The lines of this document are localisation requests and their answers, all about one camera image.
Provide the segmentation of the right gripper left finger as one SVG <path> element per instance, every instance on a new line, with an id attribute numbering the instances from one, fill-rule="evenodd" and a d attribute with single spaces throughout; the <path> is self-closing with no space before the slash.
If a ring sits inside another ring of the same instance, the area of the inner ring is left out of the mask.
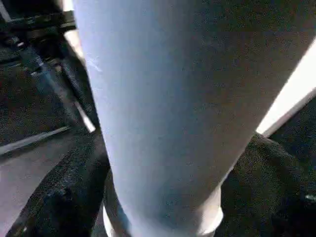
<path id="1" fill-rule="evenodd" d="M 14 221 L 8 237 L 89 237 L 109 171 L 101 134 L 76 136 Z"/>

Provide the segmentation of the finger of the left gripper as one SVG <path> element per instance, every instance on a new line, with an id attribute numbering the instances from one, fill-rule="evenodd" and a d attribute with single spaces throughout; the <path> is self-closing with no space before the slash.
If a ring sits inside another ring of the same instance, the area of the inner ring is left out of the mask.
<path id="1" fill-rule="evenodd" d="M 84 113 L 92 124 L 99 127 L 99 119 L 95 109 L 87 72 L 81 61 L 61 60 L 62 71 L 65 74 L 74 95 Z"/>
<path id="2" fill-rule="evenodd" d="M 54 67 L 40 63 L 30 67 L 29 71 L 38 90 L 46 96 L 52 96 L 61 104 L 67 123 L 74 127 L 85 126 L 76 106 L 76 98 Z"/>

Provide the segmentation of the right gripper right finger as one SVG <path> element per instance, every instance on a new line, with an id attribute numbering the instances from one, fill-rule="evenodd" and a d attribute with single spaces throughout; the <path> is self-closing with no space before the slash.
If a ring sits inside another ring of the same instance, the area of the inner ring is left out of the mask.
<path id="1" fill-rule="evenodd" d="M 313 237 L 316 177 L 255 134 L 222 185 L 222 208 L 218 237 Z"/>

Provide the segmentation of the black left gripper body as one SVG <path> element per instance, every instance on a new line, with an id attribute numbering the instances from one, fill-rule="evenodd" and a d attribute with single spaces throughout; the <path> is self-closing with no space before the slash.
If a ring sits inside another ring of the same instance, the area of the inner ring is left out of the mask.
<path id="1" fill-rule="evenodd" d="M 17 54 L 10 48 L 13 37 L 29 41 L 50 32 L 66 32 L 75 28 L 74 12 L 64 10 L 61 0 L 2 0 L 0 63 L 17 60 Z"/>

